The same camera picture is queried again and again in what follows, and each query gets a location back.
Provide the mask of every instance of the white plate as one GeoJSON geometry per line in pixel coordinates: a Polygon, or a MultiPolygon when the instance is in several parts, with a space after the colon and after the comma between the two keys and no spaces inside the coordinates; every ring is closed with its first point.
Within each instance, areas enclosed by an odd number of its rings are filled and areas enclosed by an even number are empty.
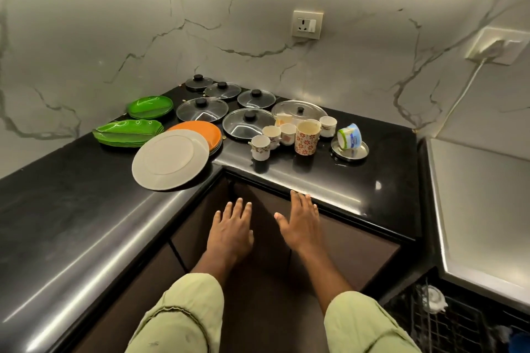
{"type": "Polygon", "coordinates": [[[159,134],[138,150],[132,175],[142,187],[169,190],[189,182],[204,168],[210,149],[206,139],[191,130],[159,134]]]}

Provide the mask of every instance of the stack of green plates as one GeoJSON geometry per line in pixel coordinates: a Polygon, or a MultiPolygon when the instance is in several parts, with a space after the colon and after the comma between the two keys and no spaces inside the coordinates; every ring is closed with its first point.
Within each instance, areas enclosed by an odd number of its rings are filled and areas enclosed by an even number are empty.
{"type": "Polygon", "coordinates": [[[173,109],[173,101],[161,95],[140,98],[127,106],[127,113],[135,119],[156,119],[173,109]]]}
{"type": "Polygon", "coordinates": [[[164,126],[154,120],[123,120],[110,122],[95,129],[92,134],[101,144],[139,148],[164,131],[164,126]]]}

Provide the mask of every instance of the orange plate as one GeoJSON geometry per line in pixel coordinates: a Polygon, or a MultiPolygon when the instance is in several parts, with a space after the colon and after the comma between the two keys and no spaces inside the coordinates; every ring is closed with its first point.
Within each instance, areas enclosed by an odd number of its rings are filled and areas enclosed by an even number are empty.
{"type": "Polygon", "coordinates": [[[203,121],[182,122],[173,127],[170,127],[168,131],[178,130],[178,129],[192,130],[202,135],[208,142],[210,151],[214,149],[217,146],[217,144],[219,144],[219,141],[221,141],[221,130],[219,130],[219,128],[215,124],[212,124],[209,122],[203,122],[203,121]]]}

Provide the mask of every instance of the black granite countertop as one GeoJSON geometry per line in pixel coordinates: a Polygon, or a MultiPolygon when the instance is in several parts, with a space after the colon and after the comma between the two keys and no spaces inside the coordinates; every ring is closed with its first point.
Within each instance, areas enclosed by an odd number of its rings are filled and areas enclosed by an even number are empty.
{"type": "MultiPolygon", "coordinates": [[[[202,94],[166,93],[176,106],[202,94]]],[[[230,102],[230,110],[237,102],[230,102]]],[[[416,137],[411,129],[326,109],[338,128],[356,123],[370,148],[350,164],[280,146],[266,162],[227,138],[192,182],[168,191],[134,181],[135,150],[104,147],[91,134],[0,180],[0,351],[58,351],[101,296],[169,226],[178,225],[219,176],[288,197],[310,192],[322,211],[389,240],[421,236],[416,137]]],[[[165,128],[178,122],[163,118],[165,128]]]]}

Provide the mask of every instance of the countertop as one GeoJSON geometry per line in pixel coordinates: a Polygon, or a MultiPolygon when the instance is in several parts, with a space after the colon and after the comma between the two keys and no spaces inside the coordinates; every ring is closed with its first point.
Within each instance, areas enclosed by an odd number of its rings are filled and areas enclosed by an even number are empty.
{"type": "MultiPolygon", "coordinates": [[[[176,106],[200,97],[182,87],[176,106]]],[[[230,110],[238,108],[230,102],[230,110]]],[[[192,182],[143,189],[130,167],[136,150],[98,144],[91,134],[0,180],[0,351],[60,351],[61,340],[219,176],[276,195],[310,192],[327,214],[399,243],[421,236],[416,138],[411,129],[326,109],[339,128],[355,122],[370,154],[350,164],[321,140],[311,157],[281,146],[266,162],[227,138],[192,182]]],[[[178,122],[175,114],[161,120],[178,122]]]]}
{"type": "Polygon", "coordinates": [[[441,277],[530,313],[530,161],[429,139],[441,277]]]}

